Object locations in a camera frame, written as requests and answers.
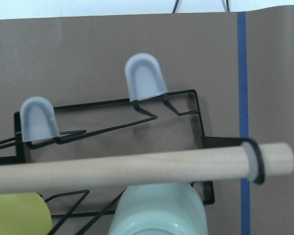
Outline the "light green plastic cup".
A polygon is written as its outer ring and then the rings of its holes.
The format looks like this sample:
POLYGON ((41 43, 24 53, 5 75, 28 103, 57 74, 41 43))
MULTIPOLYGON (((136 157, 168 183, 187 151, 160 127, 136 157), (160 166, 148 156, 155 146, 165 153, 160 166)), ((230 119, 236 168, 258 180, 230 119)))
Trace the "light green plastic cup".
POLYGON ((122 194, 110 235, 206 235, 203 202, 188 183, 129 186, 122 194))

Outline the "yellow plastic cup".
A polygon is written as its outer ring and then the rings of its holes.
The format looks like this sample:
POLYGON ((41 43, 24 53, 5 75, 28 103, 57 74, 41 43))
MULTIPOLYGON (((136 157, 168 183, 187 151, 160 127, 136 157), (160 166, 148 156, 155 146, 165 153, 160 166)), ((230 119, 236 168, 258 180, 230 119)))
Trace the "yellow plastic cup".
POLYGON ((49 208, 37 193, 0 194, 0 235, 46 235, 49 208))

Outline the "grey silicone peg cap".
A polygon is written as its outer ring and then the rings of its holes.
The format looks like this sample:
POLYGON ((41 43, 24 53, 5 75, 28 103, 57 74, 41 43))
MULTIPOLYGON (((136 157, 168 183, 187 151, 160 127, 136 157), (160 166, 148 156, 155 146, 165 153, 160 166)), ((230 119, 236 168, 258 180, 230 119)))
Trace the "grey silicone peg cap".
POLYGON ((142 101, 168 92, 157 59, 148 53, 131 56, 124 68, 129 100, 142 101))
POLYGON ((20 108, 20 120, 23 142, 59 137, 54 108, 44 97, 26 99, 20 108))

